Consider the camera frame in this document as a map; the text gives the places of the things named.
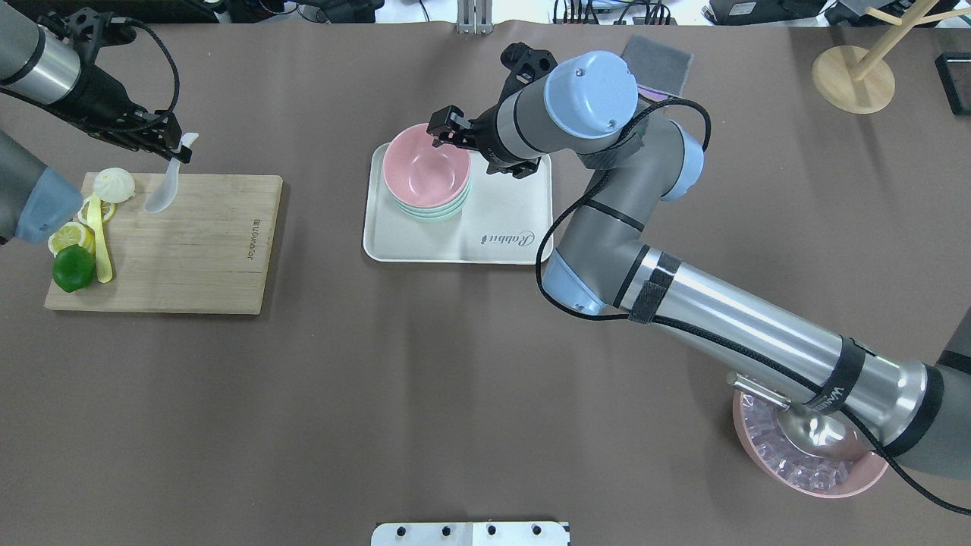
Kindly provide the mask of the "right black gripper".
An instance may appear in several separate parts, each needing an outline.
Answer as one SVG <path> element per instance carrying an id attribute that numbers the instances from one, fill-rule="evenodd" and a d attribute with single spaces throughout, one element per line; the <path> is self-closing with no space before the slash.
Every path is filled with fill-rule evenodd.
<path id="1" fill-rule="evenodd" d="M 478 151 L 488 162 L 488 175 L 505 174 L 523 179 L 536 173 L 537 158 L 515 156 L 501 141 L 498 131 L 499 106 L 484 111 L 475 120 L 466 118 L 457 106 L 440 108 L 431 115 L 426 133 L 432 137 L 433 148 L 450 145 L 465 151 Z"/>

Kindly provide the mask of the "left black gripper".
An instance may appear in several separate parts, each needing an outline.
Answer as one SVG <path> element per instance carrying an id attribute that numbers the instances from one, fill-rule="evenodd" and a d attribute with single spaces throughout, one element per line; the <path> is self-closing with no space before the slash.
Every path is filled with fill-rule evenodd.
<path id="1" fill-rule="evenodd" d="M 131 151 L 152 152 L 159 158 L 174 159 L 183 165 L 191 160 L 190 144 L 181 143 L 183 131 L 176 114 L 148 113 L 131 102 L 121 83 L 97 66 L 84 69 L 76 86 L 58 100 L 58 114 L 102 142 Z M 157 124 L 150 128 L 119 132 L 119 129 L 141 127 L 155 118 Z"/>

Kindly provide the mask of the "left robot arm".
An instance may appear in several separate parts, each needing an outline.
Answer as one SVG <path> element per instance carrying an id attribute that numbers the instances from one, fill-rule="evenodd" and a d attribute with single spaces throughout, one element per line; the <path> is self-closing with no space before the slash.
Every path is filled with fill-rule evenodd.
<path id="1" fill-rule="evenodd" d="M 152 110 L 99 65 L 102 49 L 131 44 L 138 32 L 161 45 L 149 24 L 126 15 L 80 9 L 32 20 L 2 3 L 2 111 L 14 114 L 14 121 L 2 122 L 3 243 L 41 244 L 82 206 L 79 187 L 56 167 L 71 138 L 53 133 L 55 121 L 125 151 L 182 165 L 192 159 L 174 113 L 178 70 L 172 70 L 170 103 Z"/>

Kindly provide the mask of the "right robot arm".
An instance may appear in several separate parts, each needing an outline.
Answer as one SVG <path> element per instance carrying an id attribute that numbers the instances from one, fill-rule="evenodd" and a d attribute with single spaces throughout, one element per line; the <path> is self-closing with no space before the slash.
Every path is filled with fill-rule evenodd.
<path id="1" fill-rule="evenodd" d="M 936 366 L 892 362 L 745 290 L 642 244 L 653 208 L 699 179 L 704 146 L 661 109 L 682 104 L 691 57 L 594 51 L 557 62 L 523 42 L 495 106 L 468 120 L 455 106 L 428 122 L 435 146 L 481 152 L 489 173 L 525 177 L 569 149 L 593 176 L 540 287 L 582 319 L 618 318 L 673 331 L 812 417 L 842 413 L 877 452 L 908 469 L 969 477 L 969 321 Z"/>

